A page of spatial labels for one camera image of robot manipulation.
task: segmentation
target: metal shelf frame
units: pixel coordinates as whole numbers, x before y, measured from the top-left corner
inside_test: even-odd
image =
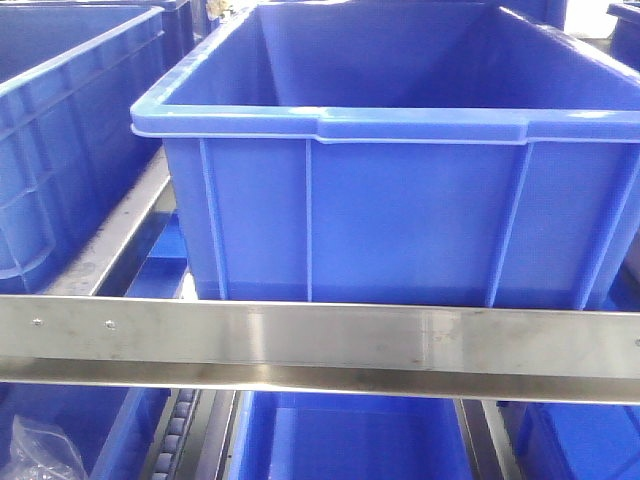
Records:
[[[519,476],[487,399],[640,404],[639,313],[119,298],[174,210],[160,152],[46,295],[0,295],[0,381],[224,391],[216,478],[241,390],[453,397],[478,479]]]

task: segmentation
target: blue plastic crate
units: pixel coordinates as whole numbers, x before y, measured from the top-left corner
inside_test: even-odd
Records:
[[[163,72],[157,7],[0,7],[0,292],[37,292],[159,147],[129,107]]]
[[[640,3],[612,4],[607,13],[618,17],[611,38],[611,55],[640,70]]]
[[[162,7],[162,29],[164,31],[163,53],[165,67],[171,68],[194,46],[191,0],[12,0],[11,5],[23,6],[92,6],[133,5]]]
[[[451,400],[251,392],[230,480],[470,480]]]
[[[504,8],[309,2],[233,19],[132,112],[201,298],[595,308],[639,108],[640,75]]]
[[[297,2],[300,0],[280,0]],[[352,1],[368,1],[368,2],[389,2],[390,0],[352,0]],[[553,27],[563,29],[567,16],[567,0],[421,0],[421,1],[444,1],[444,2],[479,2],[479,3],[495,3],[503,5],[519,13],[529,16],[538,22],[551,25]]]
[[[15,415],[56,425],[92,480],[137,480],[166,403],[166,389],[0,384],[0,468]]]
[[[527,480],[637,480],[640,408],[620,405],[503,406]]]

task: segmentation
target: crate lip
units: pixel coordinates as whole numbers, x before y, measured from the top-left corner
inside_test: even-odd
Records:
[[[607,9],[609,15],[640,25],[640,2],[612,3]]]
[[[24,5],[2,5],[0,6],[1,9],[21,9],[21,10],[26,10],[26,9],[30,9],[30,8],[34,8],[34,6],[24,6]],[[98,47],[99,45],[102,45],[103,43],[106,43],[107,41],[111,40],[112,38],[121,35],[123,33],[125,33],[126,31],[130,30],[131,28],[140,25],[142,23],[144,23],[145,21],[155,17],[156,15],[159,15],[163,12],[163,9],[160,7],[134,7],[134,6],[127,6],[127,7],[118,7],[118,6],[111,6],[111,5],[92,5],[92,6],[88,6],[88,5],[78,5],[77,7],[69,7],[69,6],[64,6],[64,5],[49,5],[46,7],[38,7],[38,8],[50,8],[50,9],[69,9],[69,8],[90,8],[90,9],[104,9],[104,10],[122,10],[123,8],[126,9],[130,9],[132,12],[134,11],[140,11],[141,13],[136,15],[135,17],[132,17],[131,19],[127,20],[126,22],[123,22],[119,25],[117,25],[116,27],[107,30],[106,32],[101,33],[100,35],[97,35],[89,40],[87,40],[86,42],[83,42],[79,45],[76,45],[73,48],[70,48],[69,50],[66,50],[64,52],[62,52],[59,55],[56,55],[55,57],[52,57],[28,70],[25,70],[22,73],[19,73],[18,75],[9,78],[8,80],[0,83],[0,97],[3,95],[7,95],[9,93],[11,93],[13,90],[22,87],[23,85],[33,81],[35,78],[40,77],[41,75],[44,75],[52,70],[55,70],[56,68],[61,67],[62,65],[68,63],[70,60],[79,57],[80,55],[83,55],[93,49],[95,49],[96,47]]]
[[[640,112],[632,110],[377,109],[167,103],[170,95],[257,8],[281,4],[273,2],[249,8],[209,35],[134,103],[131,108],[133,131],[141,136],[159,138],[306,138],[327,143],[457,141],[524,144],[535,140],[640,141]],[[640,93],[640,73],[627,65],[553,27],[531,22],[505,7],[494,8],[531,24],[551,41],[589,56],[612,75],[636,84]],[[565,126],[569,132],[562,131]],[[388,133],[385,135],[388,127],[396,130],[392,138],[388,138]]]
[[[178,10],[191,0],[12,0],[11,6],[25,7],[54,7],[64,6],[132,6],[132,7],[162,7],[166,11]]]

